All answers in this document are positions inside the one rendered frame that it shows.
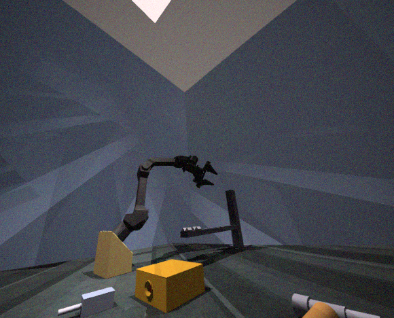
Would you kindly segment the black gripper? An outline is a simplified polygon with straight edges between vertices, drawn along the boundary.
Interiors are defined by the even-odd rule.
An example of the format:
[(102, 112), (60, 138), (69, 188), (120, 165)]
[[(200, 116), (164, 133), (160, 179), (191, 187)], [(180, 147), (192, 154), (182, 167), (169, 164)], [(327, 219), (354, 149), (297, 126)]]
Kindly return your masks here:
[(211, 166), (210, 163), (211, 162), (207, 161), (203, 169), (200, 168), (198, 165), (194, 167), (194, 170), (193, 170), (192, 174), (199, 176), (199, 180), (198, 180), (198, 182), (196, 184), (197, 188), (200, 188), (203, 185), (211, 185), (211, 186), (214, 185), (210, 181), (208, 181), (206, 179), (203, 179), (206, 171), (217, 175), (217, 172), (213, 169), (213, 167)]

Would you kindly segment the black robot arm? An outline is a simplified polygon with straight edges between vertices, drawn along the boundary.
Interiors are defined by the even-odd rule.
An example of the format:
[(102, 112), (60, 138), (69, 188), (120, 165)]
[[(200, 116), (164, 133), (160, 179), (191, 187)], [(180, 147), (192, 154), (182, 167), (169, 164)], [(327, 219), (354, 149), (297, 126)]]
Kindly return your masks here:
[(145, 208), (145, 191), (147, 177), (153, 166), (174, 166), (175, 168), (182, 168), (183, 172), (188, 171), (192, 173), (197, 161), (197, 156), (176, 156), (174, 158), (151, 157), (144, 163), (141, 163), (137, 173), (139, 184), (135, 209), (133, 213), (125, 214), (124, 221), (120, 222), (112, 232), (114, 232), (114, 234), (124, 242), (133, 230), (138, 231), (142, 229), (145, 222), (148, 220), (149, 209)]

